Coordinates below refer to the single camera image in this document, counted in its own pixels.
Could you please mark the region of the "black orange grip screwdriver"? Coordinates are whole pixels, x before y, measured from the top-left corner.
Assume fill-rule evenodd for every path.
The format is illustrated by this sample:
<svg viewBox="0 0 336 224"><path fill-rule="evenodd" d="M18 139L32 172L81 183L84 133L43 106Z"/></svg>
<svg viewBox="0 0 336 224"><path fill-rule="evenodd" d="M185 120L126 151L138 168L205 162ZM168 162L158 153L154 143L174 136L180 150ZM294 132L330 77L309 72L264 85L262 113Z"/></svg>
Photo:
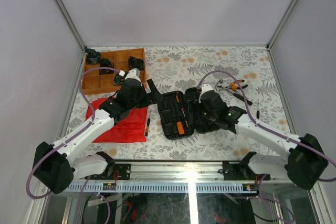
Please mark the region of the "black orange grip screwdriver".
<svg viewBox="0 0 336 224"><path fill-rule="evenodd" d="M182 111L183 115L185 116L184 106L183 106L183 103L181 102L181 99L180 99L180 97L179 97L178 94L176 95L176 101L177 101L178 107L180 108L180 110Z"/></svg>

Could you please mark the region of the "black plastic tool case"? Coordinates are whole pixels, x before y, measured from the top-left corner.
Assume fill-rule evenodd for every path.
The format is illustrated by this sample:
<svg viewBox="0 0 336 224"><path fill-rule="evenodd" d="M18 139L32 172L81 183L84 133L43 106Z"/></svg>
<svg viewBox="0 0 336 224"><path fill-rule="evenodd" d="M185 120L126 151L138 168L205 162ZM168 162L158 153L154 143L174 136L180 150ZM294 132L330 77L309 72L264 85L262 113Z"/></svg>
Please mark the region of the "black plastic tool case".
<svg viewBox="0 0 336 224"><path fill-rule="evenodd" d="M176 95L181 99L184 106L184 113L180 110ZM200 90L189 88L185 92L172 91L163 94L161 102L157 104L161 119L161 126L165 137L169 140L179 140L193 135L194 132L205 134L219 130L219 127L212 121L208 121L198 103ZM177 122L181 121L185 134L179 135Z"/></svg>

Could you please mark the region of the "large orange handle screwdriver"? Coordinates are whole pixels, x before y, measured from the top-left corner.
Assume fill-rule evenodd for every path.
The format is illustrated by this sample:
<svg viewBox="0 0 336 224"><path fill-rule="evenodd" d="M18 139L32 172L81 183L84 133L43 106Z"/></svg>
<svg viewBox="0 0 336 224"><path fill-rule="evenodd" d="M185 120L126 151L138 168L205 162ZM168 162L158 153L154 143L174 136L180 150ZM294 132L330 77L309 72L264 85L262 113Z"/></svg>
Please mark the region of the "large orange handle screwdriver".
<svg viewBox="0 0 336 224"><path fill-rule="evenodd" d="M183 127L182 122L181 121L177 122L176 126L177 126L177 130L178 130L179 135L184 135L185 131L184 131L184 127Z"/></svg>

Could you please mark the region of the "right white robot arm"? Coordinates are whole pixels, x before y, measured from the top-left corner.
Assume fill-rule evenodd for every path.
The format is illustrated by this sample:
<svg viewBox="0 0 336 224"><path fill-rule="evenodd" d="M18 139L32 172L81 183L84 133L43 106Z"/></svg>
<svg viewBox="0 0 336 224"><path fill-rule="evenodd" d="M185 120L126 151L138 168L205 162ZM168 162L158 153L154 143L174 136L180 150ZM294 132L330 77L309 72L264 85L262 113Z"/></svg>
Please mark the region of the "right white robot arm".
<svg viewBox="0 0 336 224"><path fill-rule="evenodd" d="M281 133L276 128L254 119L237 106L227 106L220 95L207 84L203 85L198 103L204 117L220 129L251 138L276 152L262 155L249 152L239 162L240 175L251 179L268 174L273 178L288 178L296 186L310 190L328 166L318 140L310 135Z"/></svg>

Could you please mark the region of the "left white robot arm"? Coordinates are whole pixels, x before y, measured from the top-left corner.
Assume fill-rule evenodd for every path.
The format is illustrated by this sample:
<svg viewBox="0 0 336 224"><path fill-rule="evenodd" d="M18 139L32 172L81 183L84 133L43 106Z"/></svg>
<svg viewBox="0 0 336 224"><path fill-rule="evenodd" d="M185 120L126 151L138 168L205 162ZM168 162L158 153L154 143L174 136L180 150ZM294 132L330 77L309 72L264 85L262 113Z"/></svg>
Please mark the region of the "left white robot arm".
<svg viewBox="0 0 336 224"><path fill-rule="evenodd" d="M161 101L162 95L153 80L147 80L150 92L137 80L128 78L115 97L102 102L92 116L67 136L36 148L32 176L51 192L63 192L74 179L98 176L111 178L115 161L105 152L80 158L79 154L94 140L124 120L132 110L146 108Z"/></svg>

